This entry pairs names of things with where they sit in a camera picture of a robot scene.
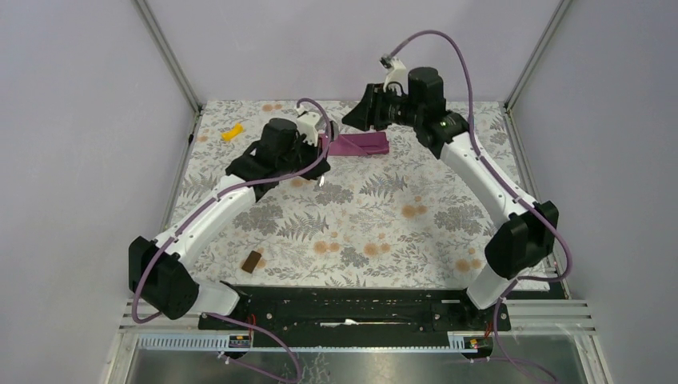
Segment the silver spoon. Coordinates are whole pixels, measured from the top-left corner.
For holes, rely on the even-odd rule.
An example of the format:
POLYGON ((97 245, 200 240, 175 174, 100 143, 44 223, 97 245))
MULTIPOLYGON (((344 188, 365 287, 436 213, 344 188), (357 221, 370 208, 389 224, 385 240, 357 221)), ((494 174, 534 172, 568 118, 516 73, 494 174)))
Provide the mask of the silver spoon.
POLYGON ((329 148, 333 143, 337 133, 337 123, 334 120, 330 121, 329 128, 325 130, 321 137, 321 162, 317 166, 317 186, 322 187, 325 183, 325 173, 327 173, 331 166, 327 160, 329 156, 329 148))

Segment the purple cloth napkin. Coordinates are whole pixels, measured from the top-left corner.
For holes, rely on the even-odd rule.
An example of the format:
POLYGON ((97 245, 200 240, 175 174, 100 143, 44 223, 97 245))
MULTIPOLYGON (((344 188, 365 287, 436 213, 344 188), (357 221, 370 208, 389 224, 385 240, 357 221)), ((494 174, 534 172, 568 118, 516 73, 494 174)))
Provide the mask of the purple cloth napkin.
POLYGON ((335 157, 373 156, 390 152, 385 132, 339 134, 333 142, 323 138, 322 143, 329 148, 329 156, 335 157))

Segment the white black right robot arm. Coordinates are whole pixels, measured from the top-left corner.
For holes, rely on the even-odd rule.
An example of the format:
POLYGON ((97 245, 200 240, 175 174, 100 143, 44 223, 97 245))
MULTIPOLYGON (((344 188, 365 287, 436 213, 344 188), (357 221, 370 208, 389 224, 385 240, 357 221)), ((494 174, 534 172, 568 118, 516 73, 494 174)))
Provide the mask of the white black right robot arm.
POLYGON ((408 71, 407 87, 387 78, 369 83, 342 123, 353 128, 384 130, 391 125, 413 129, 417 141, 454 170, 475 194, 496 232, 485 246, 486 265, 466 288, 468 302, 458 317, 477 330, 490 319, 494 304, 525 270, 553 251, 559 212, 552 202, 539 203, 522 190, 482 149, 470 121, 447 108, 444 82, 432 67, 408 71))

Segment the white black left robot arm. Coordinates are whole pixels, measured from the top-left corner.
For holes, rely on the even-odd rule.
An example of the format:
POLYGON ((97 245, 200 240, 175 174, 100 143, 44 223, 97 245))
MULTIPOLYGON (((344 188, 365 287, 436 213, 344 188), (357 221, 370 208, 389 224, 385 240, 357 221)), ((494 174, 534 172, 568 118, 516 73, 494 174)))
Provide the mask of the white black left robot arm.
POLYGON ((155 238, 131 242, 128 282, 136 323, 154 319, 140 316, 138 304, 144 301, 171 320, 193 311, 215 313, 230 329, 245 324, 248 308, 239 302, 240 294, 224 282, 198 281, 189 268, 230 222, 280 182, 317 180, 329 171, 329 147, 319 124, 330 132, 331 121, 316 113, 304 112, 294 121, 271 118, 260 138, 226 167, 225 176, 183 219, 155 238))

